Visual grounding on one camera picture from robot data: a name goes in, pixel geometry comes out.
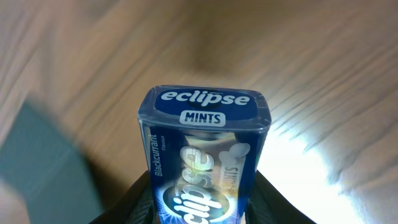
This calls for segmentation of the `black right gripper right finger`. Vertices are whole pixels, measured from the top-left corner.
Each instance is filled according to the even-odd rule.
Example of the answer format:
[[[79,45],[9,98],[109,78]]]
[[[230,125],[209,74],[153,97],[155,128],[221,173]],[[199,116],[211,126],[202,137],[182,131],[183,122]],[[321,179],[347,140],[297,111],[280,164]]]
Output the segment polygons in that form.
[[[259,171],[245,211],[246,224],[315,224],[295,208]]]

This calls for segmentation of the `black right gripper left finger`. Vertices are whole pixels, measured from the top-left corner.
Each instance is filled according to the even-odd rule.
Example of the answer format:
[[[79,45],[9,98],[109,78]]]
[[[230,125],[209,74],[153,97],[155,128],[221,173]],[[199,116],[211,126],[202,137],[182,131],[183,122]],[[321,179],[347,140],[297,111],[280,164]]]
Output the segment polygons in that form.
[[[145,171],[109,210],[90,224],[154,224],[155,204],[150,175]]]

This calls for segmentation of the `blue eclipse mint tin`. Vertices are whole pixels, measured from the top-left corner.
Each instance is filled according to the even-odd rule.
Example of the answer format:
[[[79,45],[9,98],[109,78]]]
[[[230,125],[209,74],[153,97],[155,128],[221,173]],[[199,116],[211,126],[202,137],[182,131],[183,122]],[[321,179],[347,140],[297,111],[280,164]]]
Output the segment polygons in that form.
[[[254,90],[159,85],[137,118],[161,223],[239,223],[271,125]]]

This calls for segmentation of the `dark green box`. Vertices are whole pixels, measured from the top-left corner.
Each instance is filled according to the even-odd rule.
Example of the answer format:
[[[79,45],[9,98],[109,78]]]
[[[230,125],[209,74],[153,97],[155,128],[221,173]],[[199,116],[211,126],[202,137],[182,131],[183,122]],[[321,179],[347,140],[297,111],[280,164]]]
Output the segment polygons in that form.
[[[31,223],[90,223],[103,212],[78,146],[28,102],[1,145],[1,178],[22,196]]]

